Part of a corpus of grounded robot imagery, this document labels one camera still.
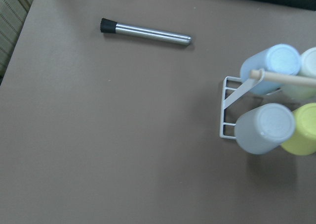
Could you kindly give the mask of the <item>grey blue cup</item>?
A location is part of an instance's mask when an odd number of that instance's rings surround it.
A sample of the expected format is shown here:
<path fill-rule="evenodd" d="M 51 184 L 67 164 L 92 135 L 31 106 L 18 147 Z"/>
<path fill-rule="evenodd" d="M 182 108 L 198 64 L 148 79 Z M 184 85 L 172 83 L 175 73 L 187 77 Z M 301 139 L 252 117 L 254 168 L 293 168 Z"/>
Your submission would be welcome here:
<path fill-rule="evenodd" d="M 234 133 L 239 147 L 262 155 L 290 139 L 295 127 L 294 115 L 286 106 L 269 103 L 241 115 Z"/>

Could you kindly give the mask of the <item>light blue cup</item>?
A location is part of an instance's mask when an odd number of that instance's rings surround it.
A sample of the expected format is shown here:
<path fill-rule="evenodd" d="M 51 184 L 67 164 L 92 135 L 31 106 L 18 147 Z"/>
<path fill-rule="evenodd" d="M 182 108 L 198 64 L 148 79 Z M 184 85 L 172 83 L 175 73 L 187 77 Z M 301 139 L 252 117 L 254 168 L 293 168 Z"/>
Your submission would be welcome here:
<path fill-rule="evenodd" d="M 251 70 L 295 76 L 301 69 L 301 55 L 291 45 L 277 44 L 246 59 L 240 69 L 242 82 L 249 79 Z"/>

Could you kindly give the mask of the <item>yellow cup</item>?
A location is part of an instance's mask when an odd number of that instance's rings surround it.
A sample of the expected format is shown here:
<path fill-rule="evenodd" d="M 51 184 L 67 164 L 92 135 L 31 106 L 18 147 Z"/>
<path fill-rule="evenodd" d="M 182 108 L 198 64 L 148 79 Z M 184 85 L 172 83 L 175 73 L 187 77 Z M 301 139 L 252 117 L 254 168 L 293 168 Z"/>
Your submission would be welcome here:
<path fill-rule="evenodd" d="M 294 155 L 306 156 L 316 152 L 316 104 L 305 104 L 293 112 L 296 128 L 281 147 Z"/>

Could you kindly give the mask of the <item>steel muddler black tip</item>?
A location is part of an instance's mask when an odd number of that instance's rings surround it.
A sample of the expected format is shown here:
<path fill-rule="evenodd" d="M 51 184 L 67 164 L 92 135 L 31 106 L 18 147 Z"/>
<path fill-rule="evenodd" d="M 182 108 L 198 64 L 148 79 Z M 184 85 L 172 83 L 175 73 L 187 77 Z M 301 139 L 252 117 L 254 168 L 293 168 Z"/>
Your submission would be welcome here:
<path fill-rule="evenodd" d="M 122 34 L 185 46 L 188 46 L 192 42 L 192 37 L 188 35 L 121 24 L 106 18 L 101 19 L 100 31 L 102 33 Z"/>

